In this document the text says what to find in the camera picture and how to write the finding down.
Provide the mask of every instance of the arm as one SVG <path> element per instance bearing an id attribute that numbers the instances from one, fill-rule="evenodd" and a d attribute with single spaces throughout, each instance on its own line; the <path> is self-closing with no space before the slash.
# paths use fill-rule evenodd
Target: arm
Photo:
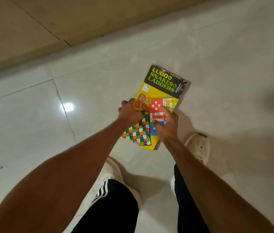
<path id="1" fill-rule="evenodd" d="M 30 172 L 0 204 L 0 232 L 62 233 L 119 137 L 141 118 L 133 98 L 123 101 L 116 121 Z"/>
<path id="2" fill-rule="evenodd" d="M 228 184 L 199 162 L 178 140 L 178 116 L 163 108 L 165 126 L 154 121 L 158 136 L 179 171 L 206 225 L 212 233 L 274 232 L 274 226 Z"/>

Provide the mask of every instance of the black pants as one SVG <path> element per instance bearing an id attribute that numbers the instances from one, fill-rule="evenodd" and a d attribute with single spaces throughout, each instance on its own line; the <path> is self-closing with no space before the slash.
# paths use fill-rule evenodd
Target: black pants
<path id="1" fill-rule="evenodd" d="M 174 174 L 175 192 L 179 204 L 178 232 L 210 232 L 185 185 L 177 165 L 174 167 Z M 133 233 L 136 228 L 138 212 L 137 201 L 128 188 L 120 182 L 110 179 L 101 187 L 93 200 L 92 206 L 74 227 L 72 233 Z"/>

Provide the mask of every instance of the hand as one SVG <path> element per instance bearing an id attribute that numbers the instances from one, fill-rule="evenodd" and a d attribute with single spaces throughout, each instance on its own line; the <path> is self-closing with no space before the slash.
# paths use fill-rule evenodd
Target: hand
<path id="1" fill-rule="evenodd" d="M 162 142 L 178 139 L 178 115 L 175 112 L 170 113 L 170 111 L 164 106 L 162 106 L 161 108 L 166 114 L 167 123 L 165 125 L 161 125 L 157 120 L 152 120 L 158 137 L 160 138 L 160 140 L 162 140 Z"/>
<path id="2" fill-rule="evenodd" d="M 118 120 L 124 122 L 126 128 L 136 125 L 142 119 L 141 111 L 135 111 L 134 102 L 134 98 L 122 101 L 122 107 L 119 108 Z"/>

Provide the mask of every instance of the white sneaker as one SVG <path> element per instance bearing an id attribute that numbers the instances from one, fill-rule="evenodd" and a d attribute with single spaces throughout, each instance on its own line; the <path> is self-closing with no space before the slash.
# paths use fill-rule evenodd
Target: white sneaker
<path id="1" fill-rule="evenodd" d="M 186 142 L 185 147 L 204 165 L 207 164 L 210 156 L 210 141 L 209 138 L 203 133 L 194 133 Z M 175 193 L 175 176 L 171 178 L 170 189 L 174 196 Z"/>
<path id="2" fill-rule="evenodd" d="M 133 194 L 133 196 L 135 197 L 138 207 L 140 209 L 141 204 L 142 204 L 140 194 L 134 188 L 127 186 L 125 184 L 123 177 L 122 177 L 122 172 L 121 172 L 119 166 L 109 157 L 107 158 L 100 174 L 98 175 L 97 180 L 95 181 L 95 183 L 93 185 L 93 189 L 96 194 L 96 197 L 94 198 L 92 204 L 94 204 L 96 202 L 98 197 L 105 196 L 107 194 L 107 193 L 105 193 L 106 190 L 104 188 L 104 184 L 105 184 L 105 181 L 107 181 L 109 179 L 116 180 L 116 181 L 122 183 L 123 185 L 125 185 L 130 190 L 130 192 Z"/>

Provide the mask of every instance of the colorful checkered grid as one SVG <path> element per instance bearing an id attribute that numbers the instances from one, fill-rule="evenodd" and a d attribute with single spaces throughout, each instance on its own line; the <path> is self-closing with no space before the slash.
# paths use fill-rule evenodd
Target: colorful checkered grid
<path id="1" fill-rule="evenodd" d="M 135 126 L 130 127 L 122 137 L 140 146 L 151 145 L 149 111 L 142 111 L 142 119 Z"/>

